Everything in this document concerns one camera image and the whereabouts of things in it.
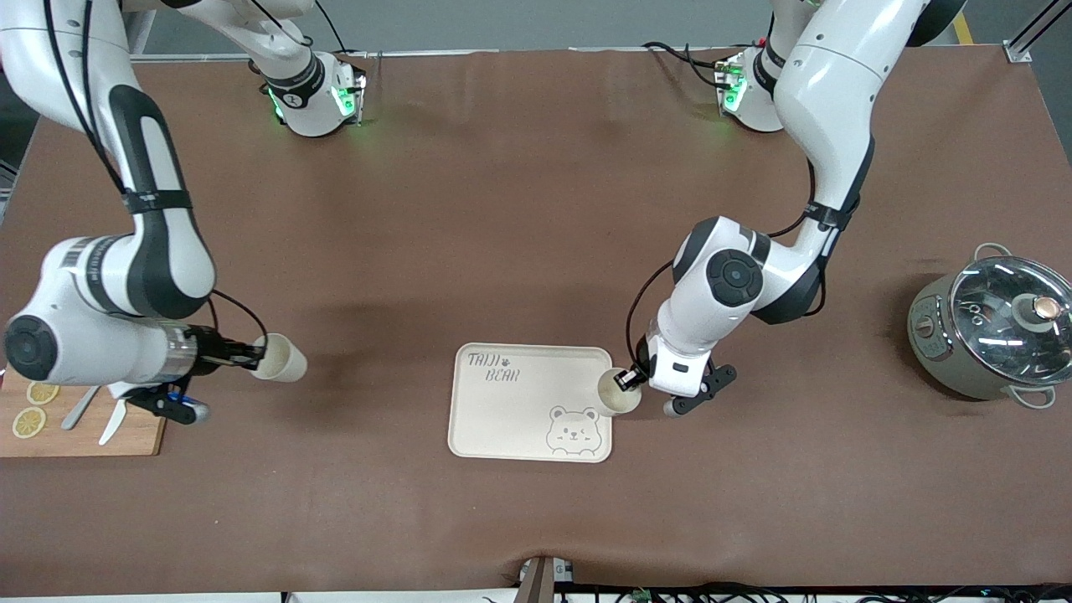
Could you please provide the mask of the bamboo cutting board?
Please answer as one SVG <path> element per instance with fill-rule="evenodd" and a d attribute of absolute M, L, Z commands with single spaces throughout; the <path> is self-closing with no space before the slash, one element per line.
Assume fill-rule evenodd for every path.
<path fill-rule="evenodd" d="M 62 430 L 61 421 L 87 392 L 88 386 L 61 386 L 49 405 L 30 405 L 24 396 L 29 380 L 13 368 L 0 371 L 0 458 L 89 457 L 89 456 L 153 456 L 164 432 L 164 420 L 126 405 L 126 420 L 107 446 L 99 441 L 116 402 L 108 389 L 100 389 L 83 420 L 73 430 Z M 26 407 L 41 407 L 49 416 L 42 432 L 30 439 L 17 439 L 12 433 L 16 414 Z"/>

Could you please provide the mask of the glass pot lid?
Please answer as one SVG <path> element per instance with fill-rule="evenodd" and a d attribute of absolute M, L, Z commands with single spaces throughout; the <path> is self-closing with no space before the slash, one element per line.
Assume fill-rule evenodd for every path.
<path fill-rule="evenodd" d="M 1008 381 L 1072 379 L 1072 282 L 1014 255 L 977 259 L 951 289 L 951 317 L 977 362 Z"/>

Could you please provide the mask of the white plastic knife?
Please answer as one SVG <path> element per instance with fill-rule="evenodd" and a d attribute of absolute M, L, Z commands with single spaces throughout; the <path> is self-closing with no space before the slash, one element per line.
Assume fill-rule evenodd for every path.
<path fill-rule="evenodd" d="M 111 409 L 110 420 L 107 421 L 107 424 L 102 435 L 100 435 L 100 439 L 96 441 L 96 444 L 99 444 L 99 446 L 107 446 L 107 444 L 111 442 L 114 435 L 117 433 L 120 427 L 122 427 L 124 420 L 126 420 L 126 401 L 118 399 L 116 400 L 115 408 Z"/>

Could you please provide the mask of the brown table mat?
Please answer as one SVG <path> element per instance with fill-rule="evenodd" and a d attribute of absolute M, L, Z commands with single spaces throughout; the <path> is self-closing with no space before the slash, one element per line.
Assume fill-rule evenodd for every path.
<path fill-rule="evenodd" d="M 654 53 L 370 74 L 364 124 L 306 139 L 242 62 L 137 67 L 219 289 L 309 368 L 195 381 L 209 420 L 154 457 L 0 461 L 0 595 L 487 588 L 540 554 L 623 586 L 1072 580 L 1068 389 L 1042 411 L 954 398 L 905 333 L 981 242 L 1072 278 L 1072 167 L 1029 65 L 904 52 L 827 308 L 747 321 L 714 351 L 734 383 L 684 417 L 647 394 L 601 464 L 453 455 L 458 348 L 621 365 L 636 291 L 694 223 L 785 227 L 807 160 Z"/>

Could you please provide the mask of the grey plastic knife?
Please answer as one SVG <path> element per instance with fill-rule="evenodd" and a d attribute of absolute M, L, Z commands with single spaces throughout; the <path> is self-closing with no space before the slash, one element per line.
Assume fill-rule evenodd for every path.
<path fill-rule="evenodd" d="M 60 428 L 62 430 L 73 430 L 77 426 L 77 424 L 80 423 L 80 420 L 83 420 L 83 416 L 85 412 L 88 410 L 89 405 L 92 405 L 92 401 L 93 399 L 95 399 L 96 393 L 99 393 L 100 389 L 102 389 L 102 387 L 91 386 L 87 389 L 87 392 L 83 394 L 80 400 L 78 400 L 76 405 L 74 405 L 74 407 L 70 409 L 70 412 L 66 414 L 65 418 L 61 421 Z"/>

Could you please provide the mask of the aluminium frame profile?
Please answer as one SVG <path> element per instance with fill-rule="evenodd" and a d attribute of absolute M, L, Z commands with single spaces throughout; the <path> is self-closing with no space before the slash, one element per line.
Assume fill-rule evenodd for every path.
<path fill-rule="evenodd" d="M 1030 64 L 1030 49 L 1054 24 L 1072 10 L 1072 0 L 1048 0 L 1028 23 L 1011 38 L 1004 39 L 1002 48 L 1010 64 Z"/>

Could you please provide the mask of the grey-green electric cooking pot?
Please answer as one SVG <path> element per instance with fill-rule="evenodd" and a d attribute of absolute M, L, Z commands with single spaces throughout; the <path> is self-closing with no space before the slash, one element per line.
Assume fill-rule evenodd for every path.
<path fill-rule="evenodd" d="M 984 242 L 977 246 L 973 256 L 961 271 L 977 259 L 991 255 L 1014 254 L 1006 245 Z M 952 320 L 951 306 L 953 281 L 961 271 L 950 273 L 915 294 L 906 320 L 908 340 L 915 358 L 930 377 L 962 396 L 980 401 L 1011 399 L 1030 410 L 1053 407 L 1056 387 L 1072 379 L 1046 386 L 1014 383 L 977 362 L 962 343 Z"/>

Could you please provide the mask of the cream bear print tray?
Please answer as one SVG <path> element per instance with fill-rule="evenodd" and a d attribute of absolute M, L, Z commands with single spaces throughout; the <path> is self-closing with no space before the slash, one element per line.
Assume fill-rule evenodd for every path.
<path fill-rule="evenodd" d="M 463 458 L 600 464 L 612 451 L 604 348 L 467 343 L 456 351 L 447 443 Z"/>

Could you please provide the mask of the white IKEA cup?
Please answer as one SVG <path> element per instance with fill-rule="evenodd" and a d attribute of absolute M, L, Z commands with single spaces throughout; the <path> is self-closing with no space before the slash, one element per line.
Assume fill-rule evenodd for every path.
<path fill-rule="evenodd" d="M 596 385 L 598 405 L 595 407 L 598 415 L 604 417 L 627 415 L 627 413 L 632 412 L 640 405 L 642 399 L 641 387 L 640 389 L 632 389 L 632 392 L 621 392 L 616 383 L 614 383 L 614 376 L 622 370 L 624 368 L 610 368 L 598 379 Z"/>
<path fill-rule="evenodd" d="M 307 362 L 306 354 L 299 350 L 287 336 L 282 333 L 269 332 L 267 336 L 265 356 L 260 358 L 260 366 L 251 374 L 257 380 L 272 381 L 280 383 L 294 383 L 306 377 Z"/>

